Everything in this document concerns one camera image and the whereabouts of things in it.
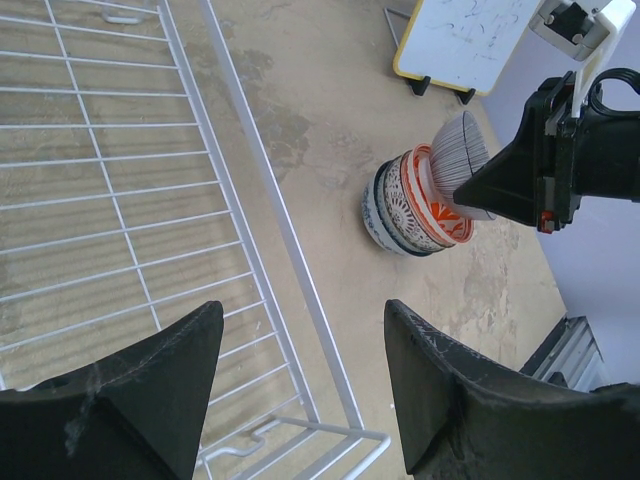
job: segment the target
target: stacked bowls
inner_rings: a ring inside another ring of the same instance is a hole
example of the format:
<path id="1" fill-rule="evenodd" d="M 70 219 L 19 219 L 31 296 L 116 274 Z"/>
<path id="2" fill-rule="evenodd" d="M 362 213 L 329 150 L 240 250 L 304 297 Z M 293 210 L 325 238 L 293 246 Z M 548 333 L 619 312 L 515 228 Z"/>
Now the stacked bowls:
<path id="1" fill-rule="evenodd" d="M 473 234 L 473 220 L 451 210 L 438 193 L 430 156 L 429 145 L 418 145 L 382 165 L 365 188 L 365 227 L 387 251 L 425 257 Z"/>

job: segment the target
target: orange patterned bowl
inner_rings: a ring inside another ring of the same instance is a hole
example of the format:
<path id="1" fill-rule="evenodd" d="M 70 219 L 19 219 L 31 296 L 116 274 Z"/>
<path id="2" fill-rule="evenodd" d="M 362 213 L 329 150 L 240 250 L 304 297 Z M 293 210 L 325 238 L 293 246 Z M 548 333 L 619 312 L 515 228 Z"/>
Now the orange patterned bowl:
<path id="1" fill-rule="evenodd" d="M 473 220 L 453 212 L 436 190 L 431 175 L 429 145 L 418 145 L 400 166 L 402 183 L 414 215 L 441 245 L 465 243 L 473 235 Z"/>

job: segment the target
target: black stand leg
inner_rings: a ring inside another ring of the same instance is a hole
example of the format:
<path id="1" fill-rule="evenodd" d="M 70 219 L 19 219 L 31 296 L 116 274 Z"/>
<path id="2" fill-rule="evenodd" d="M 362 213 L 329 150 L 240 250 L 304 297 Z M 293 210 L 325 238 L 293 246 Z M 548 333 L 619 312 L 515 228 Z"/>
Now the black stand leg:
<path id="1" fill-rule="evenodd" d="M 413 94 L 421 97 L 424 92 L 427 91 L 427 87 L 431 83 L 431 77 L 424 77 L 422 80 L 414 80 L 413 78 L 407 78 L 407 84 L 411 87 Z"/>
<path id="2" fill-rule="evenodd" d="M 461 92 L 459 90 L 455 90 L 456 97 L 460 99 L 463 105 L 468 105 L 473 96 L 476 94 L 476 89 L 472 88 L 466 92 Z"/>

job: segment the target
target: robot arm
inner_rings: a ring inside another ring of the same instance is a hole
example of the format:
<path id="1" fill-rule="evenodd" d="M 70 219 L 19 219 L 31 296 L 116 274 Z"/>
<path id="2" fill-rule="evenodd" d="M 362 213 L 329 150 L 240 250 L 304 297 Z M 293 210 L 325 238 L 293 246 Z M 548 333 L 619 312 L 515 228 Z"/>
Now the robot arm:
<path id="1" fill-rule="evenodd" d="M 530 28 L 583 64 L 529 98 L 513 142 L 456 190 L 456 203 L 552 233 L 582 196 L 640 201 L 640 112 L 607 108 L 601 88 L 617 79 L 640 95 L 640 74 L 600 73 L 634 11 L 632 0 L 543 2 Z"/>
<path id="2" fill-rule="evenodd" d="M 600 74 L 578 118 L 575 77 L 544 81 L 527 101 L 513 142 L 455 191 L 456 203 L 552 233 L 572 222 L 582 196 L 640 201 L 640 112 L 607 108 L 601 88 L 617 79 L 640 95 L 640 73 Z"/>

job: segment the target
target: wire shelf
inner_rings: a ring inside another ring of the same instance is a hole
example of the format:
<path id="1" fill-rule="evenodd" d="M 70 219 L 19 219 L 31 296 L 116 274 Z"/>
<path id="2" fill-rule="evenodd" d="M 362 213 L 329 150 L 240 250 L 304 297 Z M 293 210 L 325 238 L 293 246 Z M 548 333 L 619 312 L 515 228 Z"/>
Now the wire shelf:
<path id="1" fill-rule="evenodd" d="M 249 458 L 234 478 L 268 474 L 330 434 L 337 443 L 296 478 L 317 478 L 369 441 L 346 471 L 354 478 L 389 437 L 364 429 L 220 25 L 199 1 L 348 426 L 319 418 L 166 0 L 0 0 L 11 72 L 0 76 L 0 389 L 28 389 L 220 299 L 227 327 L 195 476 L 220 476 L 229 457 Z M 143 22 L 155 22 L 153 35 Z M 113 85 L 95 68 L 116 69 Z M 168 77 L 131 87 L 154 74 Z M 237 334 L 245 324 L 250 338 Z M 244 370 L 221 374 L 225 362 Z M 223 405 L 235 422 L 216 423 Z M 284 416 L 292 406 L 303 419 Z"/>

